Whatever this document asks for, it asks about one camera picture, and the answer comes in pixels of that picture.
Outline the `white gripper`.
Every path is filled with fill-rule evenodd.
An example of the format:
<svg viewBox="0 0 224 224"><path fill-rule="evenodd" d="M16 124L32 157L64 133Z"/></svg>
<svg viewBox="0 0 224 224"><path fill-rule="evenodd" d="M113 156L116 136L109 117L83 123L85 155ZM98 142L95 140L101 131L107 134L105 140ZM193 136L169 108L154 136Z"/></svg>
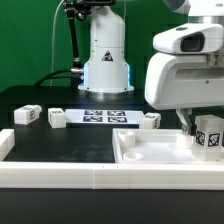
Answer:
<svg viewBox="0 0 224 224"><path fill-rule="evenodd" d="M157 110L177 109L184 135L195 135L189 108L224 105L224 58L209 60L223 45L220 24L186 23L153 39L145 99Z"/></svg>

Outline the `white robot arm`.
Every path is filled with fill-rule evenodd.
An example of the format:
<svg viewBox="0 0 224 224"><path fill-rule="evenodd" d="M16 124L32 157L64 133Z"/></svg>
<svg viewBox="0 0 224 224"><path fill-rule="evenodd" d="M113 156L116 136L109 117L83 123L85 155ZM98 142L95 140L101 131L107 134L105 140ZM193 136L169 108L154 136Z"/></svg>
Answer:
<svg viewBox="0 0 224 224"><path fill-rule="evenodd" d="M163 0L188 22L153 38L145 99L157 110L174 109L192 133L190 110L224 105L224 0ZM125 24L102 1L94 4L90 58L79 89L98 99L133 89L124 60Z"/></svg>

